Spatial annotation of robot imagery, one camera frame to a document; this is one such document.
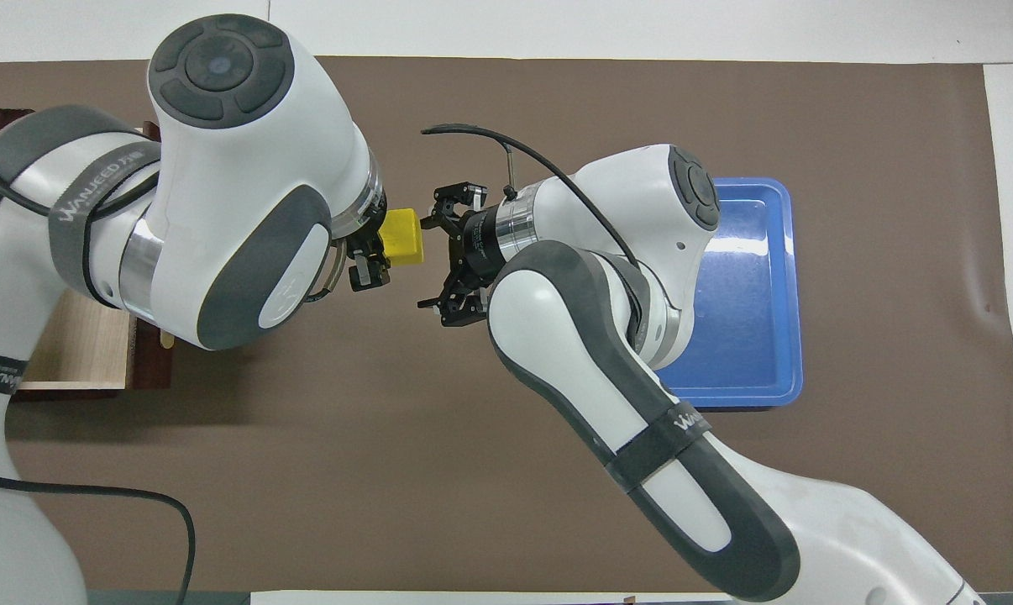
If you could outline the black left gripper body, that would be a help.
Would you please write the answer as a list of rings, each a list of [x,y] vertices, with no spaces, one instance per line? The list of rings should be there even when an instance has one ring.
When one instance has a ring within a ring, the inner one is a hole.
[[[380,191],[372,197],[368,208],[360,215],[360,228],[349,235],[349,258],[364,256],[370,260],[384,260],[385,245],[380,229],[385,222],[387,210],[386,194]]]

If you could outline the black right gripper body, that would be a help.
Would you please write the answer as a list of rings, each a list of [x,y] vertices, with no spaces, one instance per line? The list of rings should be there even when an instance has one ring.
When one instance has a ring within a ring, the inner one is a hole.
[[[460,239],[450,242],[450,264],[460,261],[460,282],[469,290],[489,287],[506,264],[496,236],[496,215],[500,209],[494,204],[480,211],[465,212],[458,218]]]

